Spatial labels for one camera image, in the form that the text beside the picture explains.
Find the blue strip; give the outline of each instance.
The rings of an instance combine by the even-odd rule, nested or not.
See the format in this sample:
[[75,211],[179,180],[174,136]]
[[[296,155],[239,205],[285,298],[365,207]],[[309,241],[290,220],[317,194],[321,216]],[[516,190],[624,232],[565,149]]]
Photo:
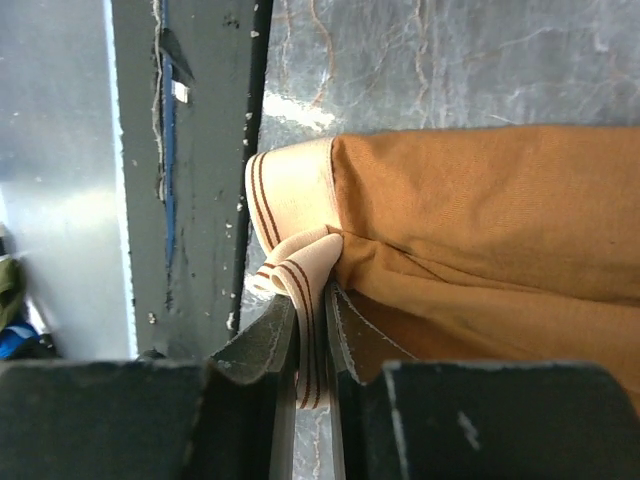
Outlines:
[[[162,26],[169,25],[169,2],[162,2]],[[165,215],[167,223],[167,244],[165,247],[167,268],[171,268],[173,251],[176,243],[176,210],[173,195],[173,164],[175,160],[175,103],[172,91],[173,68],[171,60],[164,55],[162,58],[162,89],[164,92],[163,125],[165,145]]]

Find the brown garment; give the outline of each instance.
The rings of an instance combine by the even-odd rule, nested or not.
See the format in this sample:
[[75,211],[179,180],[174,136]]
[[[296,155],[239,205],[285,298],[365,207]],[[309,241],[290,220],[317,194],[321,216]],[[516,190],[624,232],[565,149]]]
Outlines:
[[[334,139],[356,306],[423,359],[581,359],[640,409],[640,131]],[[396,309],[389,315],[389,309]]]

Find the scratched surface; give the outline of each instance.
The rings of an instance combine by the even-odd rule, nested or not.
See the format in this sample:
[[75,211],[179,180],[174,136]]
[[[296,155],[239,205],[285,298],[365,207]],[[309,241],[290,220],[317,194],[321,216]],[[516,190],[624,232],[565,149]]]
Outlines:
[[[345,131],[637,124],[640,2],[276,0],[260,149]],[[251,288],[241,324],[264,309]],[[299,416],[295,478],[332,478],[328,415]]]

